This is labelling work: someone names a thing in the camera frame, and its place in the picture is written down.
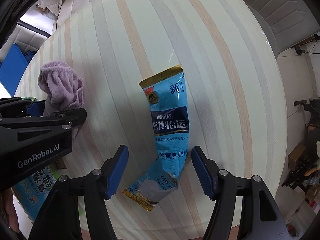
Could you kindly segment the striped tablecloth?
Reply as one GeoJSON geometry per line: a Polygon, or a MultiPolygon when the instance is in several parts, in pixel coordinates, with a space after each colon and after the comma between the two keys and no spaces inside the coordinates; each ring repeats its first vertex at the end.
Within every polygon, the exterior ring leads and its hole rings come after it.
{"type": "Polygon", "coordinates": [[[62,22],[15,95],[52,106],[65,64],[86,121],[63,158],[71,178],[128,150],[106,201],[118,239],[202,237],[214,209],[198,146],[228,176],[275,194],[287,141],[279,68],[243,0],[92,0],[62,22]]]}

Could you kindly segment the white chair left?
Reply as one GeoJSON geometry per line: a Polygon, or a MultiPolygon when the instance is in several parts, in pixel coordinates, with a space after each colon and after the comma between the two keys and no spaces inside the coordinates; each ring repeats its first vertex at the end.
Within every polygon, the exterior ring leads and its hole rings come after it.
{"type": "Polygon", "coordinates": [[[3,61],[13,44],[18,45],[22,53],[38,50],[51,35],[22,20],[17,22],[13,32],[1,47],[0,58],[3,61]]]}

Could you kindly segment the purple fuzzy cloth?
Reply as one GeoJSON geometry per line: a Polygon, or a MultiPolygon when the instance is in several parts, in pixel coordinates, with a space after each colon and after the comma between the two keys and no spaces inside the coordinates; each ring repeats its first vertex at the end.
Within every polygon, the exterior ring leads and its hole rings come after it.
{"type": "Polygon", "coordinates": [[[47,94],[44,116],[84,107],[84,83],[64,61],[52,61],[40,68],[39,88],[47,94]]]}

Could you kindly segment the white puffer jacket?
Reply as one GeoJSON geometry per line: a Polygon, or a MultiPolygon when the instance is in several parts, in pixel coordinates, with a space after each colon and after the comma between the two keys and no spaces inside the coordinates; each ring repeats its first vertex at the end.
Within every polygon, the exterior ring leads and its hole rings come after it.
{"type": "Polygon", "coordinates": [[[62,0],[38,0],[36,4],[39,8],[47,8],[51,13],[58,16],[62,6],[62,0]]]}

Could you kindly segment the grey upholstered chair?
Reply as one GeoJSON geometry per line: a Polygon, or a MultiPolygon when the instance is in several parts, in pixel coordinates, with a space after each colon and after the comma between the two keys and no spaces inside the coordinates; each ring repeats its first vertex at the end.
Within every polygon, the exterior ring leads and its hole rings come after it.
{"type": "Polygon", "coordinates": [[[262,27],[274,56],[319,32],[319,0],[243,0],[262,27]]]}

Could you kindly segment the blue Nestle milk powder bag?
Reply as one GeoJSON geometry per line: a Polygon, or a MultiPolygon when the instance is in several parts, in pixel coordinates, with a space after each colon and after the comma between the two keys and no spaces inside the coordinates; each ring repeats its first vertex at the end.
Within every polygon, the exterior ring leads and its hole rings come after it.
{"type": "Polygon", "coordinates": [[[140,82],[148,100],[157,158],[123,194],[146,211],[178,189],[189,147],[185,75],[180,65],[140,82]]]}

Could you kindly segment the cardboard box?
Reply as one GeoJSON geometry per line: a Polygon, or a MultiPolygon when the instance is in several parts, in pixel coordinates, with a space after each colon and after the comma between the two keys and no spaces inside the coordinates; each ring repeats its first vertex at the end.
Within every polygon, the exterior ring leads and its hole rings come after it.
{"type": "Polygon", "coordinates": [[[35,221],[49,191],[59,178],[58,170],[64,169],[66,169],[66,166],[63,159],[58,159],[12,187],[15,197],[32,223],[35,221]]]}

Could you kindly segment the blue folded mat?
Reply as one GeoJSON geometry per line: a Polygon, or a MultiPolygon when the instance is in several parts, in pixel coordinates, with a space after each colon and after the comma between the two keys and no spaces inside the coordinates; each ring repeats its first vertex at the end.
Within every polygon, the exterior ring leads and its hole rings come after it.
{"type": "Polygon", "coordinates": [[[15,95],[27,66],[28,62],[20,48],[17,44],[13,44],[0,68],[1,84],[11,96],[15,95]]]}

